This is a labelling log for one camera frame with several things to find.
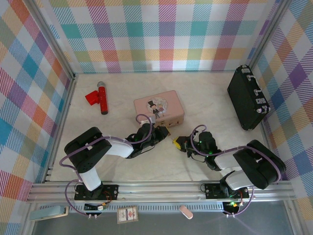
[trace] playing card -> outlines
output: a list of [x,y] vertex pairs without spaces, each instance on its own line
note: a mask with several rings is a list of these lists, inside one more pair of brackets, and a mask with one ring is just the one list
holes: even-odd
[[134,222],[138,220],[137,207],[127,207],[117,209],[117,223]]

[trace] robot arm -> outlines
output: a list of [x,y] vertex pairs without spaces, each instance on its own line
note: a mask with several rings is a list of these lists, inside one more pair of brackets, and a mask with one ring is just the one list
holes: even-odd
[[257,140],[249,142],[246,147],[239,148],[234,154],[222,155],[210,132],[201,132],[199,134],[199,142],[193,142],[197,151],[191,144],[193,137],[180,136],[173,143],[180,151],[186,152],[188,158],[193,158],[192,155],[198,155],[199,152],[208,154],[208,156],[203,156],[203,162],[211,170],[221,171],[227,168],[241,168],[239,171],[230,172],[220,180],[220,190],[225,198],[228,198],[234,191],[249,186],[265,189],[269,184],[277,180],[278,175],[274,166],[252,149],[266,155],[276,165],[281,174],[286,171],[285,164]]
[[[96,172],[95,165],[104,155],[117,155],[122,158],[132,159],[142,154],[143,149],[149,146],[155,146],[169,134],[167,128],[164,126],[152,126],[151,135],[145,141],[140,142],[140,140],[148,136],[149,131],[150,124],[145,123],[138,129],[136,134],[131,134],[124,142],[114,137],[108,140],[102,139],[91,147],[69,157],[69,160],[77,169],[80,178],[89,191],[88,197],[92,199],[97,198],[102,191],[102,183]],[[102,133],[97,127],[92,127],[68,143],[64,151],[68,155],[99,138],[103,138]]]

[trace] black bracket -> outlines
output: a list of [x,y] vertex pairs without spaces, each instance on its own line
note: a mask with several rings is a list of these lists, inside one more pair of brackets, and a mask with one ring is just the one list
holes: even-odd
[[240,188],[236,190],[237,192],[236,194],[229,196],[224,193],[224,191],[221,189],[221,184],[219,183],[204,184],[204,191],[206,199],[225,199],[225,198],[241,199],[240,192],[242,193],[243,198],[249,198],[249,192],[247,188]]
[[77,185],[75,191],[75,201],[107,201],[108,194],[105,192],[108,192],[112,197],[111,200],[115,201],[118,196],[118,185],[103,185],[97,198],[90,198],[90,191],[88,191],[84,185]]

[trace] black suitcase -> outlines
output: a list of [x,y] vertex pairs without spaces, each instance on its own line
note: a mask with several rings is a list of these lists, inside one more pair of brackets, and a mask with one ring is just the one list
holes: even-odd
[[253,130],[270,111],[256,77],[248,65],[237,67],[227,88],[244,130]]

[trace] pink tin box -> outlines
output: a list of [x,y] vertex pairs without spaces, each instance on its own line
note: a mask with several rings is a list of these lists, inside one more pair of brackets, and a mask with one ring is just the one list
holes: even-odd
[[184,110],[176,91],[163,92],[152,96],[136,99],[134,101],[137,114],[155,116],[155,126],[174,126],[184,121]]

